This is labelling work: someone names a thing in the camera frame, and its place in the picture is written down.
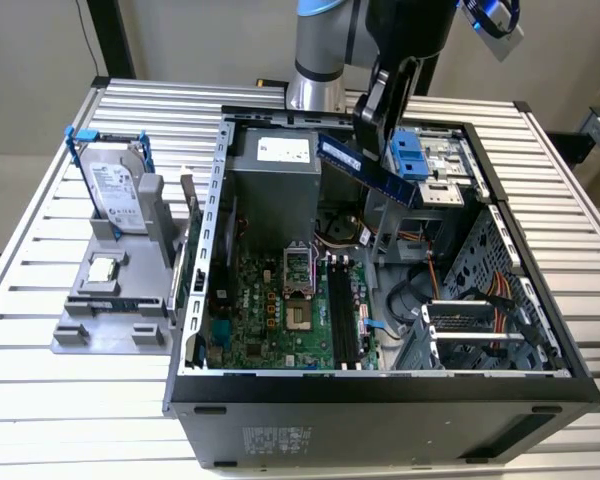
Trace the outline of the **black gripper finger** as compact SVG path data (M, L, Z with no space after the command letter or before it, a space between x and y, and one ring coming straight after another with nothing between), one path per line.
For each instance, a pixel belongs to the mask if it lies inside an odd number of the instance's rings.
M379 126L379 153L383 159L395 127L399 124L417 81L421 62L415 57L404 59L388 75Z
M359 149L369 158L380 161L385 152L386 124L393 94L391 74L374 67L369 87L353 109L353 126Z

